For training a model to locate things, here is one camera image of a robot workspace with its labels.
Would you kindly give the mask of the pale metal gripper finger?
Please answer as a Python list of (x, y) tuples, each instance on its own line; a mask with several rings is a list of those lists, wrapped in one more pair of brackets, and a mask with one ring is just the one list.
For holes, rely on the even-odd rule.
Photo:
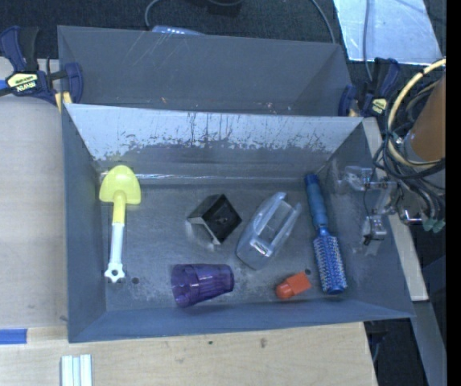
[(367, 191), (371, 186), (373, 169), (371, 167), (346, 166), (338, 179), (338, 191)]
[(383, 241), (387, 236), (381, 215), (366, 216), (362, 227), (363, 244), (370, 245), (372, 242)]

